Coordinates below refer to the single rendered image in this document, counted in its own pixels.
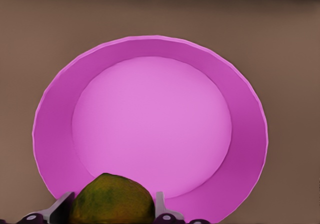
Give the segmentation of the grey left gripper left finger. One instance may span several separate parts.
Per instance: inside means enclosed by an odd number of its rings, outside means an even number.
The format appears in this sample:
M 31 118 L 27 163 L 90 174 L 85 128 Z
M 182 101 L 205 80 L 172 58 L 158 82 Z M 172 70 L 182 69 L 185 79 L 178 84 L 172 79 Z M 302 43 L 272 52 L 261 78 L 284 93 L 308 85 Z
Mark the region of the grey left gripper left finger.
M 18 221 L 17 224 L 68 224 L 74 198 L 74 192 L 66 192 L 49 208 L 31 212 Z

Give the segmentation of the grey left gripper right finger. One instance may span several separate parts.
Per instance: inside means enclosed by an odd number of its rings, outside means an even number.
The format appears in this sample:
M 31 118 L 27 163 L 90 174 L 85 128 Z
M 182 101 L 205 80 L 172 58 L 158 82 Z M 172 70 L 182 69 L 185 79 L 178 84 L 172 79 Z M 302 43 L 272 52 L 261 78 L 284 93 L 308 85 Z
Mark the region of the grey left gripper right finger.
M 184 216 L 177 211 L 166 208 L 164 193 L 156 193 L 154 224 L 185 224 Z

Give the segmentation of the greenish orange fruit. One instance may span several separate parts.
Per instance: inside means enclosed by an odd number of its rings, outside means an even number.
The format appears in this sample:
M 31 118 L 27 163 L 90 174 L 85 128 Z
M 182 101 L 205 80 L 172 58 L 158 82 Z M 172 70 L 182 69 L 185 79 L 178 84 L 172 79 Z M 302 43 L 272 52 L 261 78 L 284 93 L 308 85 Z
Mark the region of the greenish orange fruit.
M 103 173 L 74 199 L 70 224 L 150 224 L 155 204 L 141 184 L 123 176 Z

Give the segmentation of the pink round plate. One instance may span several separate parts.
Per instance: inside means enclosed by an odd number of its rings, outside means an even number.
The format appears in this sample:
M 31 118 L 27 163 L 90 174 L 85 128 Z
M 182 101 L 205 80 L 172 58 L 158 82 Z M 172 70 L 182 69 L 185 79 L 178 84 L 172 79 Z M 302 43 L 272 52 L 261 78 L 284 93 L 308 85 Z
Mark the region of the pink round plate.
M 220 222 L 250 195 L 268 127 L 248 80 L 215 52 L 126 37 L 75 58 L 43 93 L 33 150 L 49 192 L 79 193 L 100 174 L 130 178 L 187 221 Z

